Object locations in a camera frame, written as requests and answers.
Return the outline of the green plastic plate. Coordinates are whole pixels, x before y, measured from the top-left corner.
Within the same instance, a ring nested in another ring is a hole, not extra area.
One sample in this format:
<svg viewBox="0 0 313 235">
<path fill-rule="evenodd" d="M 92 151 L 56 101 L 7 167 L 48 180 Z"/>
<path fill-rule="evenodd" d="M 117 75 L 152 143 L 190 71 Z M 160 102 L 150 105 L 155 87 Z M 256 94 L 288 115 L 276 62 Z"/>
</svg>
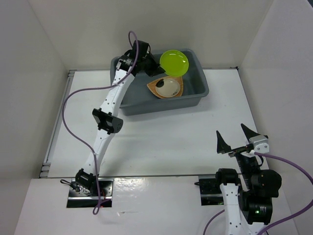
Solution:
<svg viewBox="0 0 313 235">
<path fill-rule="evenodd" d="M 164 52 L 159 60 L 165 74 L 172 77 L 180 77 L 187 73 L 189 61 L 187 56 L 179 50 L 168 50 Z"/>
</svg>

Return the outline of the cream ceramic plate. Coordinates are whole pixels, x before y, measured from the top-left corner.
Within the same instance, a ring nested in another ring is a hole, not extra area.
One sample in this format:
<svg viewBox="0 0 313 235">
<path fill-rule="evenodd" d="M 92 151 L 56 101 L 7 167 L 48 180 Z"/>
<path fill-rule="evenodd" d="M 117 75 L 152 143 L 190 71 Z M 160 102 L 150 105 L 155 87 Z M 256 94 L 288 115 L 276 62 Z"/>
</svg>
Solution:
<svg viewBox="0 0 313 235">
<path fill-rule="evenodd" d="M 180 84 L 173 77 L 165 77 L 156 83 L 156 93 L 162 97 L 170 98 L 180 92 Z"/>
</svg>

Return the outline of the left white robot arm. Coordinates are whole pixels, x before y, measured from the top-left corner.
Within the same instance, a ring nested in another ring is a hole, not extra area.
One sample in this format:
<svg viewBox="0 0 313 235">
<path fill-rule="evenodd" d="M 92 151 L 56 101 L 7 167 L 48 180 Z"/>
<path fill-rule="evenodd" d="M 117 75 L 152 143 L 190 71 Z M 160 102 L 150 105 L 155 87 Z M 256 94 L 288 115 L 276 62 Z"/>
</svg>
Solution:
<svg viewBox="0 0 313 235">
<path fill-rule="evenodd" d="M 130 84 L 139 72 L 148 76 L 164 73 L 164 69 L 151 54 L 150 45 L 146 42 L 134 42 L 132 49 L 118 58 L 112 88 L 98 109 L 93 109 L 92 116 L 97 123 L 97 136 L 91 155 L 75 176 L 77 190 L 85 195 L 97 193 L 96 177 L 99 166 L 112 138 L 118 133 L 123 120 L 118 118 L 118 110 Z"/>
</svg>

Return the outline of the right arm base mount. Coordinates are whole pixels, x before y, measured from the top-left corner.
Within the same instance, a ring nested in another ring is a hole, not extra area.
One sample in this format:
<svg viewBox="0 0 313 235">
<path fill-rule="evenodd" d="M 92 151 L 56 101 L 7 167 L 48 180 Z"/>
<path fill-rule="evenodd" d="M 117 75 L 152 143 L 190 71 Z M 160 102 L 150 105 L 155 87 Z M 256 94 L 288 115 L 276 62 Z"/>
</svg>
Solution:
<svg viewBox="0 0 313 235">
<path fill-rule="evenodd" d="M 199 188 L 202 206 L 224 204 L 222 192 L 214 175 L 201 175 L 194 185 Z"/>
</svg>

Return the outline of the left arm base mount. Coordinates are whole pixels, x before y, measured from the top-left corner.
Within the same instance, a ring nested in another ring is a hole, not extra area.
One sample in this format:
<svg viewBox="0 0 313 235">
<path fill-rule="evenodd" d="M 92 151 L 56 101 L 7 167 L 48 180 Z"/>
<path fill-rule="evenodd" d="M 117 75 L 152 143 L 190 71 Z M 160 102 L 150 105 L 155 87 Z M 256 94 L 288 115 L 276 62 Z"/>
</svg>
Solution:
<svg viewBox="0 0 313 235">
<path fill-rule="evenodd" d="M 74 179 L 61 179 L 61 184 L 69 186 L 67 208 L 92 208 L 98 203 L 97 187 L 91 191 L 78 186 Z M 101 208 L 112 207 L 113 178 L 100 178 Z"/>
</svg>

